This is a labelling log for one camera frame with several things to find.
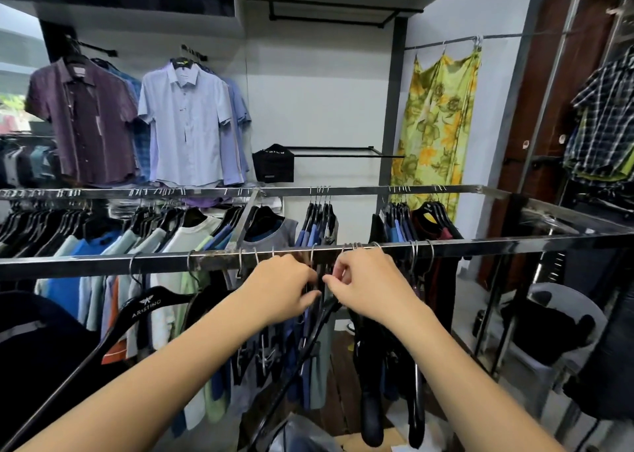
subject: blue t-shirt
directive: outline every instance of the blue t-shirt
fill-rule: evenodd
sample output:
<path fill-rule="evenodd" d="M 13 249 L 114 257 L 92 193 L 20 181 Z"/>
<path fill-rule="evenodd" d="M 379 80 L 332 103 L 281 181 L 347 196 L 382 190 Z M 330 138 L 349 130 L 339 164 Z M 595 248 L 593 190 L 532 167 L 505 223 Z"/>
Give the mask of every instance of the blue t-shirt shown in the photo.
<path fill-rule="evenodd" d="M 94 240 L 80 240 L 70 253 L 71 257 L 101 255 L 101 253 L 121 235 L 121 231 L 107 232 Z M 52 278 L 48 281 L 48 298 L 62 306 L 75 319 L 79 313 L 80 277 Z"/>

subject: black wall bracket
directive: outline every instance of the black wall bracket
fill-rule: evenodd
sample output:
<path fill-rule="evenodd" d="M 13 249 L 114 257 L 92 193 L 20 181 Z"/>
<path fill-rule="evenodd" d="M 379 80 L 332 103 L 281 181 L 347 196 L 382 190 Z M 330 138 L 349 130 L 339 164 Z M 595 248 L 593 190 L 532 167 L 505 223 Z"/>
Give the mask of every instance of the black wall bracket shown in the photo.
<path fill-rule="evenodd" d="M 370 6 L 370 5 L 355 5 L 350 3 L 329 3 L 324 1 L 311 1 L 311 0 L 250 0 L 250 1 L 264 1 L 269 4 L 269 19 L 271 21 L 287 20 L 287 21 L 308 21 L 311 23 L 337 23 L 337 24 L 355 24 L 359 26 L 374 26 L 376 28 L 385 28 L 385 26 L 401 13 L 423 13 L 422 9 L 414 8 L 395 8 L 388 6 Z M 277 15 L 275 13 L 275 3 L 286 3 L 295 5 L 310 5 L 310 6 L 322 6 L 330 8 L 348 8 L 358 10 L 369 11 L 385 11 L 389 12 L 389 15 L 385 17 L 383 21 L 361 21 L 352 19 L 332 19 L 332 18 L 314 18 L 307 16 L 289 16 L 289 15 Z"/>

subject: hand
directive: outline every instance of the hand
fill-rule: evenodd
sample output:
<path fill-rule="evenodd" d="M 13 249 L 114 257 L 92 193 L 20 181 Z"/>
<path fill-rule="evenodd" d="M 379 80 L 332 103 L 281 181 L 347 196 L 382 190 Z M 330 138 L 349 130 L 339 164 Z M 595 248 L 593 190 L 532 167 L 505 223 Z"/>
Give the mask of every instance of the hand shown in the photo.
<path fill-rule="evenodd" d="M 378 247 L 344 252 L 323 280 L 339 302 L 388 328 L 401 311 L 422 304 L 392 257 Z"/>
<path fill-rule="evenodd" d="M 302 295 L 307 283 L 317 282 L 317 272 L 292 255 L 267 259 L 253 270 L 240 291 L 249 307 L 258 311 L 264 325 L 281 323 L 301 315 L 321 295 L 313 290 Z"/>

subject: wooden door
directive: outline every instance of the wooden door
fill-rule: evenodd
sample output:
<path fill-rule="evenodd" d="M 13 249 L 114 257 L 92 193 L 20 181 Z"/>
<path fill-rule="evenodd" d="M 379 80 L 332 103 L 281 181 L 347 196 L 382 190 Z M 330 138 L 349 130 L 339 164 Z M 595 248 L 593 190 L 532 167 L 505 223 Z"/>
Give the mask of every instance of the wooden door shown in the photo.
<path fill-rule="evenodd" d="M 561 33 L 570 2 L 571 0 L 544 0 L 535 32 Z M 570 102 L 592 72 L 600 66 L 614 21 L 614 15 L 606 11 L 618 7 L 619 3 L 620 0 L 580 0 L 573 32 L 566 40 L 559 71 L 535 143 L 533 164 L 522 190 L 532 198 L 550 203 L 557 200 L 564 172 L 556 161 L 549 160 L 556 160 L 564 155 L 567 138 L 575 126 Z M 536 35 L 531 41 L 498 182 L 497 188 L 501 190 L 517 192 L 519 187 L 559 39 L 559 35 Z M 504 203 L 494 204 L 489 222 L 489 237 L 500 236 L 505 209 Z M 485 288 L 489 286 L 492 264 L 493 257 L 483 257 L 478 281 Z M 507 291 L 516 289 L 521 282 L 523 264 L 523 256 L 514 258 Z"/>

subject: wall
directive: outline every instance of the wall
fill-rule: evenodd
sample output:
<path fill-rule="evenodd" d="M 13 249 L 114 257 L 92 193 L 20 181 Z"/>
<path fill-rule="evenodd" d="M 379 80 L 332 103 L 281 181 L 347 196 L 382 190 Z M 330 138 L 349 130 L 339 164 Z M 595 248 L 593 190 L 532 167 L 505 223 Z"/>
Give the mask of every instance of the wall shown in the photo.
<path fill-rule="evenodd" d="M 270 22 L 261 3 L 248 3 L 245 18 L 245 40 L 95 30 L 77 34 L 92 45 L 117 49 L 119 58 L 111 62 L 139 78 L 180 55 L 181 43 L 208 54 L 211 69 L 240 84 L 253 119 L 254 151 L 273 143 L 381 148 L 392 26 Z M 283 185 L 377 185 L 379 161 L 297 158 L 295 182 Z M 286 215 L 303 223 L 308 200 L 285 200 Z M 335 197 L 332 203 L 341 224 L 339 243 L 367 241 L 376 197 Z"/>
<path fill-rule="evenodd" d="M 427 7 L 423 14 L 409 19 L 406 46 L 471 35 L 521 33 L 529 1 L 438 0 Z M 516 38 L 485 40 L 483 43 L 464 184 L 488 183 L 519 43 L 520 40 Z M 427 68 L 440 58 L 442 48 L 438 46 L 405 53 L 397 143 L 416 53 L 421 66 Z M 469 55 L 472 49 L 472 42 L 462 42 L 447 45 L 446 53 L 460 59 Z M 484 197 L 481 195 L 464 194 L 460 197 L 456 225 L 465 238 L 476 238 L 483 203 Z"/>

